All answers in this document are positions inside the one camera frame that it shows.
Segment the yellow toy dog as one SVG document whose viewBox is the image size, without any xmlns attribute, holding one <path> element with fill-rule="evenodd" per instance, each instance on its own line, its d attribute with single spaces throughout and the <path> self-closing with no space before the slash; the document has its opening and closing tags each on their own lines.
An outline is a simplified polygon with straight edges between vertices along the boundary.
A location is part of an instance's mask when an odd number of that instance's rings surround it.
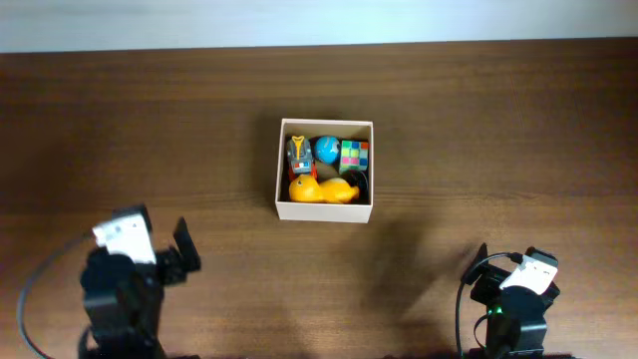
<svg viewBox="0 0 638 359">
<path fill-rule="evenodd" d="M 311 175 L 299 176 L 290 184 L 288 191 L 292 201 L 310 203 L 347 204 L 360 196 L 360 189 L 344 179 L 318 182 Z"/>
</svg>

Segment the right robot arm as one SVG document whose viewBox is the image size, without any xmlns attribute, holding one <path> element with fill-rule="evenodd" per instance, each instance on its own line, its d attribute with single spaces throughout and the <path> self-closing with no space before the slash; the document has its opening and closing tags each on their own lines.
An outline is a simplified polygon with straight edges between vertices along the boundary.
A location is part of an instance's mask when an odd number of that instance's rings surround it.
<svg viewBox="0 0 638 359">
<path fill-rule="evenodd" d="M 461 358 L 542 358 L 548 325 L 545 313 L 560 294 L 554 283 L 557 258 L 529 247 L 526 252 L 490 254 L 482 244 L 461 277 L 455 305 L 455 337 Z M 476 325 L 485 324 L 484 340 L 463 349 L 461 301 L 466 287 L 471 300 L 485 308 Z"/>
</svg>

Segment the multicoloured puzzle cube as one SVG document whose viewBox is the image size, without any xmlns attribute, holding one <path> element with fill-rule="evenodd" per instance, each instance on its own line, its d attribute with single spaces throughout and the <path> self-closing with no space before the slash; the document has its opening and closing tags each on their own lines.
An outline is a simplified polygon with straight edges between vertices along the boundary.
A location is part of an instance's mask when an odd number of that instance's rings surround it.
<svg viewBox="0 0 638 359">
<path fill-rule="evenodd" d="M 368 142 L 347 141 L 341 142 L 339 173 L 347 171 L 361 171 L 368 169 L 370 163 L 370 145 Z"/>
</svg>

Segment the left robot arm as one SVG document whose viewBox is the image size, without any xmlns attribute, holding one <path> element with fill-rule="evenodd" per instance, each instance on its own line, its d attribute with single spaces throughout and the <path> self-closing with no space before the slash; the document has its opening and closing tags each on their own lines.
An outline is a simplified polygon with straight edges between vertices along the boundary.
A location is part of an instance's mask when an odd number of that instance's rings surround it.
<svg viewBox="0 0 638 359">
<path fill-rule="evenodd" d="M 81 358 L 166 356 L 159 339 L 164 289 L 186 282 L 201 270 L 201 261 L 183 217 L 168 249 L 155 251 L 152 233 L 143 204 L 118 209 L 92 228 L 97 248 L 80 277 L 90 320 L 79 344 Z"/>
</svg>

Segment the red toy fire truck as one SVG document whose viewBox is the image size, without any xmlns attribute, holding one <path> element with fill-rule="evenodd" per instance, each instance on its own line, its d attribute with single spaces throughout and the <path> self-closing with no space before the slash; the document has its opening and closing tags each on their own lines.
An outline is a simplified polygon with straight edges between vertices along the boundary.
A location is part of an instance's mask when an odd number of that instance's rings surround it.
<svg viewBox="0 0 638 359">
<path fill-rule="evenodd" d="M 293 136 L 286 143 L 288 176 L 295 180 L 301 175 L 310 175 L 317 179 L 317 168 L 310 141 L 304 136 Z"/>
</svg>

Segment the blue ball toy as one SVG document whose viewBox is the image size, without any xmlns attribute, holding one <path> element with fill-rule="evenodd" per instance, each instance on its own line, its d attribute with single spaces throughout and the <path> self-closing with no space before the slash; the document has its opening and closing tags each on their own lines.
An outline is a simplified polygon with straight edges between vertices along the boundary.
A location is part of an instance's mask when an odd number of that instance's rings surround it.
<svg viewBox="0 0 638 359">
<path fill-rule="evenodd" d="M 316 140 L 314 156 L 317 161 L 333 165 L 340 158 L 340 141 L 336 137 L 324 136 Z"/>
</svg>

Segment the black round cap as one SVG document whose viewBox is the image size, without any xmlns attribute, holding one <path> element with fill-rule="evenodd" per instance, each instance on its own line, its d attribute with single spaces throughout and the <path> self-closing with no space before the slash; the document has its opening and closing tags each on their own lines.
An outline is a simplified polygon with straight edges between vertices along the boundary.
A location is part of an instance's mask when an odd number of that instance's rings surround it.
<svg viewBox="0 0 638 359">
<path fill-rule="evenodd" d="M 355 186 L 359 190 L 359 196 L 367 196 L 369 194 L 369 180 L 364 172 L 347 171 L 345 180 L 350 186 Z"/>
</svg>

